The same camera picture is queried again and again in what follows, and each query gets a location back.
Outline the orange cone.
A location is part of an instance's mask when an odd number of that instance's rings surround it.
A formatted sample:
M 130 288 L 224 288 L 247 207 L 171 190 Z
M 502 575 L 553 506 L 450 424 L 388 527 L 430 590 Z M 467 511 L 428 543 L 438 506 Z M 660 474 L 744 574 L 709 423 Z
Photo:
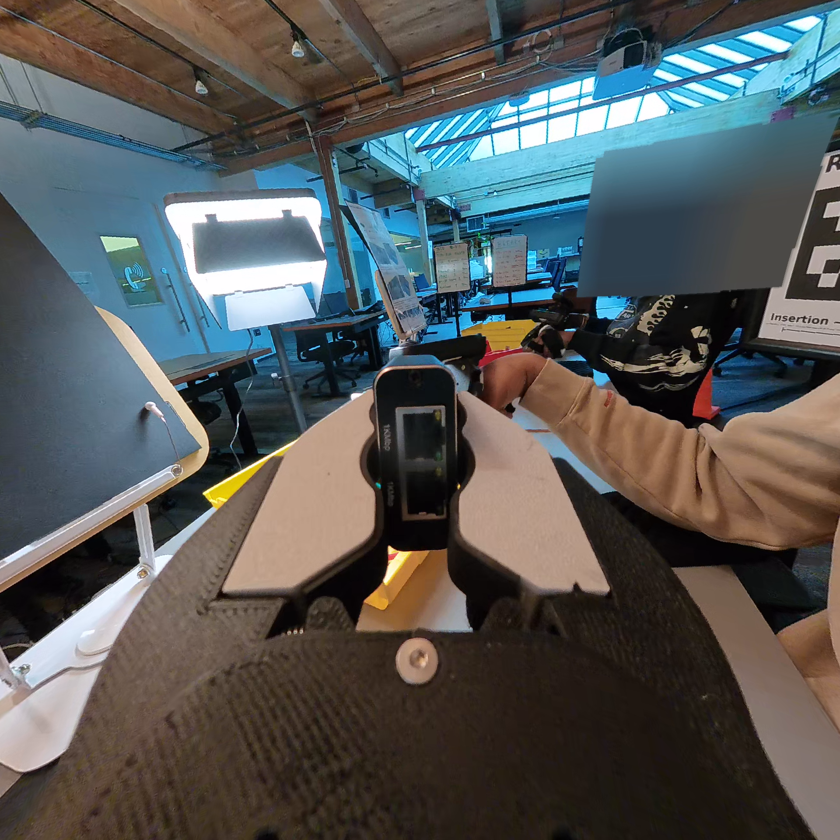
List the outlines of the orange cone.
M 713 404 L 712 386 L 713 374 L 712 370 L 709 370 L 701 381 L 692 408 L 692 416 L 699 421 L 713 421 L 721 412 L 720 407 Z

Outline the grey ethernet adapter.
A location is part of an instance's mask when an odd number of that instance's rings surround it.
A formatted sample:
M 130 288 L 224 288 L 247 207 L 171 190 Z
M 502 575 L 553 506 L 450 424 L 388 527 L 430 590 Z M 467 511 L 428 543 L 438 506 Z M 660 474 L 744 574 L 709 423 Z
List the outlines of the grey ethernet adapter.
M 389 546 L 445 549 L 459 483 L 454 376 L 433 355 L 400 355 L 375 377 L 373 410 L 376 482 Z

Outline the yellow plastic bin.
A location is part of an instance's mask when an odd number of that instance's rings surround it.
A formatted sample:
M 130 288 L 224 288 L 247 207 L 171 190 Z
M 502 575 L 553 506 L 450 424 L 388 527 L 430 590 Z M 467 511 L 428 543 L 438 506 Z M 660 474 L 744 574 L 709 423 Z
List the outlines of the yellow plastic bin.
M 205 490 L 204 497 L 213 509 L 221 508 L 252 476 L 259 472 L 265 463 L 272 458 L 281 458 L 293 445 L 294 442 L 289 442 L 232 476 L 225 478 Z M 400 591 L 429 554 L 430 551 L 428 550 L 396 551 L 389 548 L 384 578 L 378 587 L 368 595 L 364 603 L 376 610 L 384 611 L 394 603 Z

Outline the person's right forearm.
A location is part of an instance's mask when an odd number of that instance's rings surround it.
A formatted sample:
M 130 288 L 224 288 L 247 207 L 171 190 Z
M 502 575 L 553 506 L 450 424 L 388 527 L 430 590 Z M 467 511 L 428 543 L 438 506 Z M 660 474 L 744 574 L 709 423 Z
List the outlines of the person's right forearm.
M 546 361 L 521 404 L 638 507 L 683 529 L 768 550 L 833 541 L 838 376 L 723 429 L 687 428 Z

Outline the whiteboard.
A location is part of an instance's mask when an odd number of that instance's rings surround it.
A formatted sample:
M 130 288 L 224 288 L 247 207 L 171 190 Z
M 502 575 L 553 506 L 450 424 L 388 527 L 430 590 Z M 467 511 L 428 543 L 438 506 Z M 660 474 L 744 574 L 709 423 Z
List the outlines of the whiteboard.
M 434 263 L 438 294 L 468 292 L 471 289 L 467 242 L 436 245 Z
M 496 289 L 522 287 L 527 283 L 528 237 L 498 236 L 491 240 L 492 286 Z

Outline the black board on white stand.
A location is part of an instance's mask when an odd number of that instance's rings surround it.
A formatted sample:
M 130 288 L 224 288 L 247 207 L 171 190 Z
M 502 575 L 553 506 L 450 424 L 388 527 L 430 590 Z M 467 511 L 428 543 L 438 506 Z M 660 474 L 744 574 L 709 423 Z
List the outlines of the black board on white stand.
M 2 590 L 133 514 L 140 558 L 63 628 L 2 654 L 2 775 L 67 750 L 151 586 L 148 503 L 207 458 L 203 427 L 142 342 L 97 309 L 2 198 Z

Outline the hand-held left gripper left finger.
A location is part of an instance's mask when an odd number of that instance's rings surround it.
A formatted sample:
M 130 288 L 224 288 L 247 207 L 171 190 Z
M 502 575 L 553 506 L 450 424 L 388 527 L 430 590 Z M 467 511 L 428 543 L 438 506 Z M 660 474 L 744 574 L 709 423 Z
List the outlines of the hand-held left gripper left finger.
M 298 599 L 329 582 L 365 599 L 387 568 L 382 496 L 368 470 L 374 394 L 363 392 L 288 449 L 222 586 L 228 597 Z

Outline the ceiling projector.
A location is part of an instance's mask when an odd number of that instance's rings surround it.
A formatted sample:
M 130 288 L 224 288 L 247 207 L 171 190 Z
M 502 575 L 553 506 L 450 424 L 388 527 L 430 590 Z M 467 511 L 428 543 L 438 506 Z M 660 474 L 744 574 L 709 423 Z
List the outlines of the ceiling projector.
M 612 99 L 645 88 L 662 53 L 663 45 L 651 27 L 629 27 L 606 38 L 595 68 L 592 99 Z

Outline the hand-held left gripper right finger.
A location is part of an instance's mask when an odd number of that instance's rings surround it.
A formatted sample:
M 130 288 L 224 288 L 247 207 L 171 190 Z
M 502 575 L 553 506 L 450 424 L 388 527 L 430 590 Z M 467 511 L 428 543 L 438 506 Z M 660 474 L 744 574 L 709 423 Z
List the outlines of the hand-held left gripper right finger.
M 469 477 L 451 506 L 448 573 L 469 599 L 610 585 L 549 452 L 519 425 L 460 392 Z

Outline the person's right hand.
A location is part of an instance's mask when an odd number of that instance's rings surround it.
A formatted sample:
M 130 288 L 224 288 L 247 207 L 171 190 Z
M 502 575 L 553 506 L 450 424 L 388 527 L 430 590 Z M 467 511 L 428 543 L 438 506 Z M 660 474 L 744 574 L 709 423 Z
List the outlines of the person's right hand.
M 480 399 L 508 418 L 550 360 L 535 353 L 513 353 L 489 362 L 481 373 Z

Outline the framed marker tag sign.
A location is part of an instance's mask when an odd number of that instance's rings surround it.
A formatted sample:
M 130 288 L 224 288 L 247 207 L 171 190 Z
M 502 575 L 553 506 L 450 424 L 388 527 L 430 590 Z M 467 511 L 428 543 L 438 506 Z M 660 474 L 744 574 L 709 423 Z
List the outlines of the framed marker tag sign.
M 740 345 L 751 352 L 838 361 L 838 143 L 822 159 L 782 284 L 754 298 Z

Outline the studio light panel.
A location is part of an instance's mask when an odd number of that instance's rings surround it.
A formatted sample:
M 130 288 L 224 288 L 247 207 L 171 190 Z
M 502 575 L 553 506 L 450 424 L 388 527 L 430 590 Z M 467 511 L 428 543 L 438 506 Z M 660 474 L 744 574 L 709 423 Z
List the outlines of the studio light panel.
M 298 431 L 307 430 L 281 328 L 314 319 L 327 256 L 309 188 L 172 193 L 164 212 L 187 275 L 229 331 L 267 328 Z

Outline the green door sign panel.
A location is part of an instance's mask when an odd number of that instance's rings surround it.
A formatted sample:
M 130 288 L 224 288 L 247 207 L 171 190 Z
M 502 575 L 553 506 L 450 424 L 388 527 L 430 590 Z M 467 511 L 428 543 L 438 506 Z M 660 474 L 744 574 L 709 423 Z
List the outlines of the green door sign panel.
M 99 241 L 126 306 L 161 305 L 161 291 L 141 240 L 136 236 L 100 235 Z

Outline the poster board on easel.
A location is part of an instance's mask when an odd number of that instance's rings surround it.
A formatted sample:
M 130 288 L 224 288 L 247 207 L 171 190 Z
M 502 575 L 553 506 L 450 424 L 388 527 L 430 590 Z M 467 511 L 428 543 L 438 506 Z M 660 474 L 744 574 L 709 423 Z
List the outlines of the poster board on easel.
M 384 219 L 374 209 L 357 203 L 347 203 L 344 210 L 376 265 L 377 287 L 399 343 L 413 340 L 427 328 L 425 312 Z

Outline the wooden desk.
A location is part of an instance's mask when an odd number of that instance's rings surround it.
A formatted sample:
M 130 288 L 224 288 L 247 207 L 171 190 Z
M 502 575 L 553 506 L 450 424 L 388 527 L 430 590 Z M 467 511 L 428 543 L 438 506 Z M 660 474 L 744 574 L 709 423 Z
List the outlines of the wooden desk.
M 337 378 L 338 369 L 336 360 L 338 356 L 333 351 L 334 342 L 328 341 L 328 337 L 331 334 L 341 332 L 360 335 L 363 339 L 364 351 L 368 355 L 369 368 L 372 371 L 378 371 L 383 365 L 379 326 L 385 319 L 386 315 L 384 310 L 364 311 L 363 313 L 354 315 L 281 324 L 277 328 L 280 333 L 313 333 L 318 336 L 317 346 L 326 354 L 322 365 L 330 395 L 332 397 L 339 397 L 342 393 Z
M 255 375 L 256 361 L 272 353 L 271 349 L 195 353 L 163 360 L 159 365 L 170 383 L 184 386 L 179 395 L 204 426 L 218 419 L 222 410 L 219 405 L 202 402 L 200 398 L 214 392 L 221 393 L 237 429 L 235 439 L 239 441 L 244 457 L 256 459 L 259 451 L 236 383 Z

